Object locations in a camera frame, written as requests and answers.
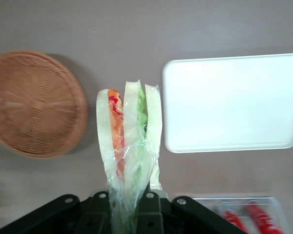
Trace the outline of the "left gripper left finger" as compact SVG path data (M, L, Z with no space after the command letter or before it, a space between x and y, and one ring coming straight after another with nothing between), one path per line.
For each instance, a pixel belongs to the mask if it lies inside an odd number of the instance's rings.
M76 234L110 234L111 214L107 191L99 191L82 202L83 210Z

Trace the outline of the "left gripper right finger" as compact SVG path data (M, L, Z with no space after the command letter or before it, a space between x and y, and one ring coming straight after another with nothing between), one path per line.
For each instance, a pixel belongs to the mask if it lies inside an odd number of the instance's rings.
M140 199L137 234L170 234L171 203L165 191L148 191Z

